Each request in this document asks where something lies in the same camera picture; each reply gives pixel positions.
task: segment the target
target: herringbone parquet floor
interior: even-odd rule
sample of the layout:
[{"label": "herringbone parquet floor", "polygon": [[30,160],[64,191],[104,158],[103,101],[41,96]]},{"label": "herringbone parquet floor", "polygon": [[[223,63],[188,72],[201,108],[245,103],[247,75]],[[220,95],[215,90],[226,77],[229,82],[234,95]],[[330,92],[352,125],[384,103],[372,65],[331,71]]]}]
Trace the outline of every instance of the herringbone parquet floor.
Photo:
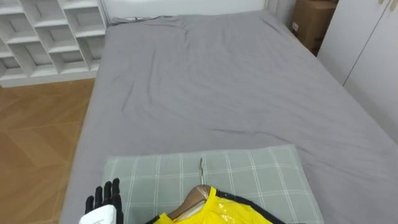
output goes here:
[{"label": "herringbone parquet floor", "polygon": [[0,223],[58,223],[93,84],[0,87]]}]

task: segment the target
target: clothes hanger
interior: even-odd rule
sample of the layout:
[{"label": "clothes hanger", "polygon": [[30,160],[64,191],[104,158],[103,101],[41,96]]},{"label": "clothes hanger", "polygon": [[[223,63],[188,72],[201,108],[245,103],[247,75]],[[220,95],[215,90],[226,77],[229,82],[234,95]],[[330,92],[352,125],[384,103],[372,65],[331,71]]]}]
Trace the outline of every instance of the clothes hanger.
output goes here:
[{"label": "clothes hanger", "polygon": [[180,215],[184,214],[198,203],[207,200],[211,187],[203,184],[203,158],[200,158],[200,172],[201,172],[201,184],[194,187],[185,198],[184,202],[174,211],[170,212],[167,216],[174,220]]}]

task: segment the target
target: black robotic finger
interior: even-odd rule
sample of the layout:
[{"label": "black robotic finger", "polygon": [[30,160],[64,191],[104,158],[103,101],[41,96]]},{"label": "black robotic finger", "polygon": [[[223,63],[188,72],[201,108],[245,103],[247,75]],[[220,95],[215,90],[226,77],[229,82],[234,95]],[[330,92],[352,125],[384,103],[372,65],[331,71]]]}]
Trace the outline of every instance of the black robotic finger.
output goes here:
[{"label": "black robotic finger", "polygon": [[120,197],[119,189],[120,180],[118,178],[112,183],[112,204],[116,208],[116,224],[123,224],[124,215],[122,211],[122,199]]},{"label": "black robotic finger", "polygon": [[104,205],[112,204],[112,193],[111,193],[112,182],[108,181],[104,186]]},{"label": "black robotic finger", "polygon": [[94,197],[91,195],[86,200],[86,210],[85,214],[91,212],[94,209]]},{"label": "black robotic finger", "polygon": [[116,178],[116,179],[113,180],[113,183],[112,183],[112,195],[118,195],[120,193],[119,184],[120,184],[119,178]]},{"label": "black robotic finger", "polygon": [[95,204],[94,209],[100,208],[103,205],[103,198],[102,198],[102,187],[97,187],[95,189]]},{"label": "black robotic finger", "polygon": [[122,200],[119,194],[112,197],[112,204],[116,208],[116,224],[123,224],[124,214],[122,212]]}]

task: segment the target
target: robotic hand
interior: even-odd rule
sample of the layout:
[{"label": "robotic hand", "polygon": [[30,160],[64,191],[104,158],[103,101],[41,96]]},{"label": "robotic hand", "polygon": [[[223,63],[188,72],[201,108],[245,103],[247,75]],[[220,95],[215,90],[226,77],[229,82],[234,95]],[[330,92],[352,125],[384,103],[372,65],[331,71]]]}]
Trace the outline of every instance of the robotic hand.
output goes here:
[{"label": "robotic hand", "polygon": [[119,190],[120,180],[108,181],[104,186],[104,199],[102,187],[95,190],[95,198],[91,195],[86,200],[85,215],[79,224],[123,224],[122,201]]}]

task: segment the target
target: mattress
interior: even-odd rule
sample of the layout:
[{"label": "mattress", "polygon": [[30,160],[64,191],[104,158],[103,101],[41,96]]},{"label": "mattress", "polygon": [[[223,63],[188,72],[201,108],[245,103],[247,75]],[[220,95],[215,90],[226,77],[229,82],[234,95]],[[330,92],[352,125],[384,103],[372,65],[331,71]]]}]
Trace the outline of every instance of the mattress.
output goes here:
[{"label": "mattress", "polygon": [[397,223],[398,146],[266,12],[110,27],[60,223],[110,156],[295,144],[325,223]]}]

